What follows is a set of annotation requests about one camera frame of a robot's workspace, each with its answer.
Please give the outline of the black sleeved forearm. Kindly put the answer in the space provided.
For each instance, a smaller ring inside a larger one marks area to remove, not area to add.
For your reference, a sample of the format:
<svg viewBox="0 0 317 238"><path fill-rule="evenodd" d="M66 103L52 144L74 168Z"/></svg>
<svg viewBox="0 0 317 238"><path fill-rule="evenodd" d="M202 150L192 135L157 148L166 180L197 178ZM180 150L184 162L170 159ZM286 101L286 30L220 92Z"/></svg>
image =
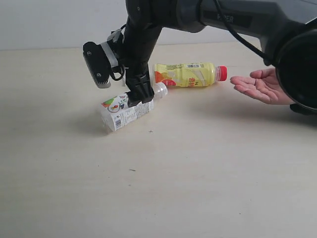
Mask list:
<svg viewBox="0 0 317 238"><path fill-rule="evenodd" d="M301 115L305 115L305 116L316 116L317 115L316 110L310 110L310 109L304 108L298 104L291 104L289 106L289 108L291 111L293 111L297 114L301 114Z"/></svg>

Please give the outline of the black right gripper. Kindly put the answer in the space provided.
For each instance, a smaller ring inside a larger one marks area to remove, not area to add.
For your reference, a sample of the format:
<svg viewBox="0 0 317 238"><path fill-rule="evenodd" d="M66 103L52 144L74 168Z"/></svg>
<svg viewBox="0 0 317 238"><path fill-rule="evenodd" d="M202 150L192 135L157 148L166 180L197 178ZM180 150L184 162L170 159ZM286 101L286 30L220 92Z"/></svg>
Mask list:
<svg viewBox="0 0 317 238"><path fill-rule="evenodd" d="M136 19L128 16L124 30L123 57L126 68L125 79L129 89L128 107L134 107L140 102L148 103L154 97L149 75L148 61L161 33L162 26L158 17L151 14L148 17Z"/></svg>

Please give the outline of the open bare human hand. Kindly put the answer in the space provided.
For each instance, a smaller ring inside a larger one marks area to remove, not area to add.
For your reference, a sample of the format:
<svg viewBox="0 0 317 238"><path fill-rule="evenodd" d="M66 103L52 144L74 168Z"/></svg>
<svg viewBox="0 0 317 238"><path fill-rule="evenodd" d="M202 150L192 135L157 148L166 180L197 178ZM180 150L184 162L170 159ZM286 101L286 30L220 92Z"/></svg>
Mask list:
<svg viewBox="0 0 317 238"><path fill-rule="evenodd" d="M268 105L294 104L280 87L275 68L256 70L248 77L233 76L230 83L236 91Z"/></svg>

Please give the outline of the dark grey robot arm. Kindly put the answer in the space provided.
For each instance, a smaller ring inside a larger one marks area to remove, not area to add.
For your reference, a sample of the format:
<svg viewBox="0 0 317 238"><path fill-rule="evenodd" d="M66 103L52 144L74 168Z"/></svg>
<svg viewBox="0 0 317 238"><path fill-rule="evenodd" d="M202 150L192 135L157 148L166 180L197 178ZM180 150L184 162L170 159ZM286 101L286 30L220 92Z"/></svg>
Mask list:
<svg viewBox="0 0 317 238"><path fill-rule="evenodd" d="M123 53L130 105L154 92L148 61L163 28L227 30L274 66L279 85L300 108L317 111L317 3L314 0L128 0Z"/></svg>

